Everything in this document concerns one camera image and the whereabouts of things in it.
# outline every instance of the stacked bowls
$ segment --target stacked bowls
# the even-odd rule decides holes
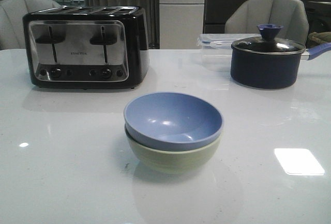
[[[150,168],[184,173],[206,163],[220,142],[223,118],[208,102],[182,93],[140,96],[124,109],[125,131],[137,156]]]

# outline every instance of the navy blue saucepan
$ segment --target navy blue saucepan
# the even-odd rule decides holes
[[[275,38],[282,26],[261,24],[261,37],[232,43],[231,77],[244,85],[279,89],[295,83],[300,60],[312,60],[331,50],[331,43],[306,49],[303,44]]]

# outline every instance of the lid knob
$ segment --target lid knob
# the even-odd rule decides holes
[[[260,24],[258,25],[258,29],[263,39],[267,41],[272,41],[275,39],[279,31],[283,28],[283,26],[277,26],[275,24]]]

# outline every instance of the gray chair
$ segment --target gray chair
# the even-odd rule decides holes
[[[22,18],[25,14],[59,7],[53,0],[3,0],[0,2],[0,50],[25,49]]]
[[[277,37],[306,43],[309,24],[300,0],[248,0],[227,20],[225,33],[259,33],[258,24],[282,25]]]

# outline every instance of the four-slice toaster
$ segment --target four-slice toaster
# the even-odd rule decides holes
[[[67,7],[23,17],[31,81],[53,88],[134,88],[148,70],[145,10]]]

